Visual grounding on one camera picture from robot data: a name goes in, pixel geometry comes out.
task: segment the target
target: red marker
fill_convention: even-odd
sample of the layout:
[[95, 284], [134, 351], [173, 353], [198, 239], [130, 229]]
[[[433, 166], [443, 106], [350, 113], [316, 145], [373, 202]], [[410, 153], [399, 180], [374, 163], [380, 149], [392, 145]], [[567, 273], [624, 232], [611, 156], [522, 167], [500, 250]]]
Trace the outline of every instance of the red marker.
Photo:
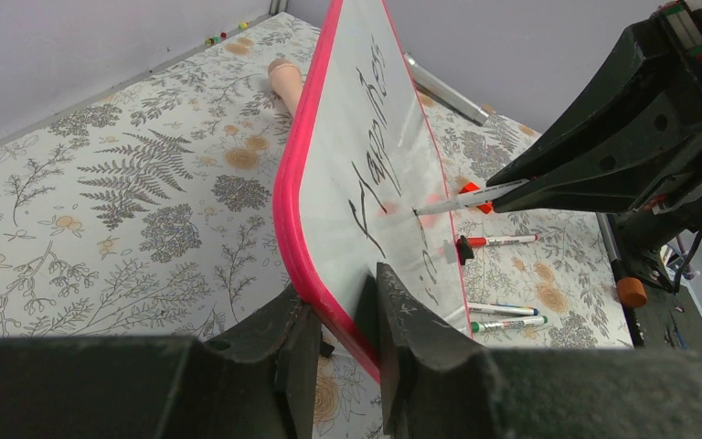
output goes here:
[[482, 238], [467, 238], [472, 247], [484, 247], [486, 245], [507, 245], [524, 244], [534, 242], [539, 239], [539, 235], [516, 235], [516, 236], [486, 236]]

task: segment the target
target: orange cap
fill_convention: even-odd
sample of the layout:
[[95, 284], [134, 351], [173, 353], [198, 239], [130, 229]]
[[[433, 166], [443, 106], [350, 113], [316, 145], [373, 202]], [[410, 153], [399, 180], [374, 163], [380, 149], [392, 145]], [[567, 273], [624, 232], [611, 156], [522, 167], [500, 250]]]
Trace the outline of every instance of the orange cap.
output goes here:
[[[475, 185], [473, 182], [469, 182], [464, 187], [462, 187], [462, 190], [459, 191], [460, 194], [465, 194], [467, 192], [472, 192], [474, 190], [478, 190], [480, 187]], [[489, 213], [494, 211], [494, 204], [489, 201], [487, 203], [481, 204], [480, 206], [476, 206], [481, 212], [484, 214], [488, 215]]]
[[647, 293], [642, 281], [635, 277], [624, 277], [618, 281], [618, 298], [628, 308], [638, 308], [647, 303]]

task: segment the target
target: pink whiteboard frame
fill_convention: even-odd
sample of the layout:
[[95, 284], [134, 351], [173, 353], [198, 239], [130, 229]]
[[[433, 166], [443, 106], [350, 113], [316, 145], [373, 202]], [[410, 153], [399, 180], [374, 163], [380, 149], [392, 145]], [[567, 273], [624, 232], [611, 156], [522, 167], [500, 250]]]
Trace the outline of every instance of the pink whiteboard frame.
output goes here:
[[[384, 0], [381, 0], [381, 2], [386, 10], [391, 28], [394, 30], [394, 24], [391, 22], [391, 15], [388, 13], [386, 2]], [[322, 322], [332, 331], [343, 346], [354, 355], [354, 358], [365, 368], [367, 373], [380, 383], [378, 354], [356, 323], [354, 323], [354, 319], [337, 303], [335, 297], [322, 282], [308, 252], [300, 217], [300, 186], [303, 181], [303, 171], [305, 170], [308, 149], [314, 134], [319, 101], [321, 101], [324, 90], [324, 80], [329, 66], [330, 55], [332, 54], [332, 47], [335, 43], [335, 33], [342, 6], [343, 0], [332, 0], [324, 19], [324, 26], [316, 45], [314, 59], [311, 61], [311, 67], [308, 70], [303, 95], [300, 97], [297, 114], [294, 115], [294, 124], [289, 133], [283, 158], [279, 165], [278, 175], [276, 176], [273, 190], [273, 223], [279, 247], [282, 249], [284, 267], [300, 297], [314, 307]], [[402, 45], [399, 43], [396, 31], [394, 31], [394, 38], [397, 40], [399, 52], [401, 53]], [[413, 92], [417, 92], [415, 85], [413, 85]], [[420, 100], [419, 106], [426, 121], [426, 113]], [[429, 130], [431, 142], [437, 150], [437, 155], [440, 157], [440, 148], [434, 140], [434, 134], [428, 121], [427, 129]], [[440, 169], [445, 195], [447, 196], [448, 186], [442, 161], [440, 162]], [[451, 215], [451, 230], [455, 237], [453, 215]], [[466, 306], [467, 295], [463, 283], [462, 267], [458, 263], [456, 265], [459, 267], [459, 275], [462, 278], [462, 293], [464, 305]], [[469, 314], [467, 314], [467, 324], [469, 325]]]

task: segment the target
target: marker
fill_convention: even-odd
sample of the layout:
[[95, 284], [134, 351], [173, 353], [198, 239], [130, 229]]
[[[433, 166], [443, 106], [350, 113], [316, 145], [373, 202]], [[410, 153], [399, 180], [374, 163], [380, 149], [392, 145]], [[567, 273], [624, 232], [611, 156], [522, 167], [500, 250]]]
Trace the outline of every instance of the marker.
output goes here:
[[515, 235], [515, 236], [486, 236], [480, 238], [467, 238], [471, 247], [484, 247], [486, 245], [507, 245], [523, 244], [534, 242], [539, 239], [539, 235]]
[[472, 322], [473, 334], [490, 331], [492, 329], [516, 329], [521, 327], [538, 327], [545, 325], [548, 318], [545, 316], [528, 316], [506, 318], [505, 320], [495, 320], [493, 322]]
[[671, 316], [671, 323], [674, 324], [674, 335], [676, 337], [676, 343], [679, 345], [681, 349], [687, 350], [687, 345], [685, 344], [685, 338], [682, 337], [682, 333], [679, 332], [679, 327], [676, 325], [676, 320], [674, 320], [674, 315], [671, 314], [671, 311], [668, 312], [668, 314]]
[[480, 314], [539, 316], [539, 310], [530, 306], [468, 303], [467, 308], [469, 308], [470, 312]]
[[455, 197], [429, 204], [421, 209], [416, 209], [416, 214], [433, 215], [437, 213], [449, 212], [451, 210], [472, 208], [479, 204], [494, 201], [495, 199], [502, 197], [507, 192], [525, 185], [525, 183], [528, 183], [528, 180], [524, 178], [521, 180], [511, 181], [509, 183], [504, 183], [502, 185], [491, 186], [485, 189], [478, 189], [473, 192], [459, 194]]
[[428, 70], [424, 69], [409, 53], [403, 53], [405, 62], [408, 63], [410, 74], [421, 87], [434, 93], [438, 98], [447, 102], [454, 110], [467, 119], [483, 125], [488, 119], [488, 112], [477, 106], [458, 91], [446, 84]]

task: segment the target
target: metal bar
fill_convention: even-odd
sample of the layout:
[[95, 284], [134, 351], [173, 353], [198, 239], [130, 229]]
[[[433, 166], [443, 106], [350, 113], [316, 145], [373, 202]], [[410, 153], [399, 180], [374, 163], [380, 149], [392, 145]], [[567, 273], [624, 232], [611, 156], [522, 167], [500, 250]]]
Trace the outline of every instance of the metal bar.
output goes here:
[[271, 15], [275, 16], [281, 12], [286, 12], [289, 0], [271, 0]]
[[440, 78], [424, 69], [413, 57], [405, 53], [405, 61], [408, 63], [410, 74], [413, 80], [421, 87], [434, 93], [435, 96], [453, 107], [467, 119], [483, 125], [488, 119], [488, 112], [480, 108], [467, 97], [456, 91], [453, 87], [443, 82]]
[[620, 259], [617, 251], [617, 244], [612, 236], [612, 228], [610, 227], [610, 222], [607, 219], [607, 214], [597, 213], [596, 220], [599, 221], [599, 230], [601, 231], [601, 238], [604, 240], [604, 247], [607, 248], [607, 257], [610, 262]]

